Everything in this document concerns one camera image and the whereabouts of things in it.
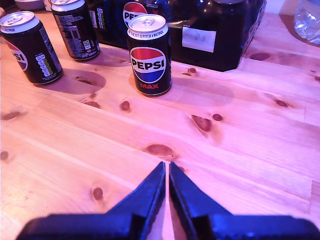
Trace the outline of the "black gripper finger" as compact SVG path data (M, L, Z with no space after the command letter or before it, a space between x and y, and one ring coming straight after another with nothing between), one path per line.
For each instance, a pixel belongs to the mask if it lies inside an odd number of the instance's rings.
M146 240L166 194L166 167L160 162L141 184L106 214L108 240Z
M213 240L210 216L232 215L204 193L174 162L169 164L169 196L188 240Z

